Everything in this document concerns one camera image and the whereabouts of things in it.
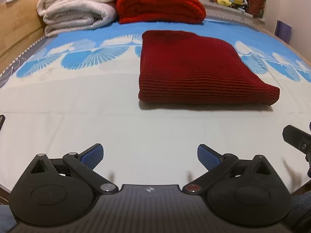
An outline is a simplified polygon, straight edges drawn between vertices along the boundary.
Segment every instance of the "bed sheet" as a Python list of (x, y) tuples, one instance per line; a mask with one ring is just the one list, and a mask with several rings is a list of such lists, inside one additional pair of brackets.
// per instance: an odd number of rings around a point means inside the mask
[[(142, 34), (151, 29), (183, 30), (229, 42), (255, 74), (280, 88), (279, 101), (272, 106), (140, 102)], [(291, 124), (310, 132), (310, 96), (310, 67), (276, 39), (240, 24), (212, 19), (201, 25), (113, 23), (63, 33), (0, 89), (0, 113), (6, 116), (0, 132), (0, 183), (11, 190), (37, 153), (59, 158), (101, 143), (105, 157), (95, 171), (104, 177), (113, 173), (119, 187), (183, 186), (189, 175), (206, 172), (196, 154), (204, 143), (241, 159), (265, 155), (291, 189), (283, 159), (304, 182), (309, 180), (308, 163), (283, 141), (282, 130)]]

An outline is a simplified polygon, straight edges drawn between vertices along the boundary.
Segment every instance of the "white wall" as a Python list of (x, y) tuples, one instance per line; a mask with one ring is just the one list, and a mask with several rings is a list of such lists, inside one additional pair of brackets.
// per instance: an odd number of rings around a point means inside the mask
[(265, 27), (275, 32), (280, 20), (290, 25), (290, 45), (311, 62), (311, 0), (267, 0), (264, 13)]

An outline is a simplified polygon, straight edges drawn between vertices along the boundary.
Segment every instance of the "folded sweater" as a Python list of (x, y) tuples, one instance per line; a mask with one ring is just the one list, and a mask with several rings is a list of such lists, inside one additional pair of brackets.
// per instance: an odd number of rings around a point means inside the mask
[(119, 23), (201, 23), (206, 16), (198, 0), (117, 0), (117, 11)]
[(148, 103), (274, 104), (280, 90), (261, 81), (229, 43), (183, 31), (143, 34), (139, 99)]

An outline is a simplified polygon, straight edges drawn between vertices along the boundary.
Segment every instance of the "blue textured pad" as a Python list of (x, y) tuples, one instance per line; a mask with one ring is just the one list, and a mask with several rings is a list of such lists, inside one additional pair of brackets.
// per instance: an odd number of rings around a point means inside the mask
[(208, 171), (220, 164), (220, 159), (201, 145), (197, 149), (197, 158)]
[(94, 169), (100, 161), (104, 158), (104, 148), (100, 144), (91, 150), (88, 154), (81, 158), (81, 163), (86, 165), (90, 169)]

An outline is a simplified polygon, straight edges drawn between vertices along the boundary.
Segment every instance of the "logo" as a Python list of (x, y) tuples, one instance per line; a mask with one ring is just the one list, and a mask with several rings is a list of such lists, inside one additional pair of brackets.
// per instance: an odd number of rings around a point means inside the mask
[(149, 192), (149, 193), (153, 192), (154, 190), (155, 190), (155, 189), (154, 189), (153, 187), (148, 187), (148, 188), (146, 188), (146, 191)]

